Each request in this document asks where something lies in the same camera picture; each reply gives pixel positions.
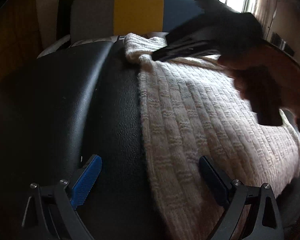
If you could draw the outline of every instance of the white curtain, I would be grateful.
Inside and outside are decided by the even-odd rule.
[[[266,37],[270,28],[274,10],[275,0],[257,0],[254,11],[252,12],[262,25],[264,37]]]

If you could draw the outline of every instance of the human hand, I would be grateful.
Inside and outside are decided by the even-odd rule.
[[[253,66],[266,66],[279,86],[282,106],[297,117],[300,116],[300,67],[287,55],[269,45],[260,45],[236,57],[221,56],[218,64],[225,67],[225,73],[234,78],[234,87],[243,99],[248,99],[246,80],[242,71]]]

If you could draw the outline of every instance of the black leather sofa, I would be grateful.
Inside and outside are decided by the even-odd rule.
[[[41,57],[0,83],[0,239],[18,239],[29,184],[53,185],[92,154],[103,167],[78,212],[95,239],[169,239],[147,180],[137,65],[123,42]],[[278,197],[287,237],[300,178]]]

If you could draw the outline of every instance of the black handle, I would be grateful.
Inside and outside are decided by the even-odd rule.
[[[258,123],[281,126],[280,88],[270,75],[268,68],[266,66],[250,67],[242,70],[242,77],[247,84],[247,98],[250,100],[252,111],[257,114]]]

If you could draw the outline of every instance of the knitted sweater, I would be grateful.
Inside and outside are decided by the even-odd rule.
[[[125,38],[128,61],[141,68],[148,177],[172,237],[203,240],[223,210],[200,177],[199,158],[212,157],[246,185],[268,182],[278,196],[299,174],[300,141],[283,112],[281,127],[258,125],[249,102],[239,98],[219,66],[196,58],[152,61],[151,52],[163,46],[157,37]]]

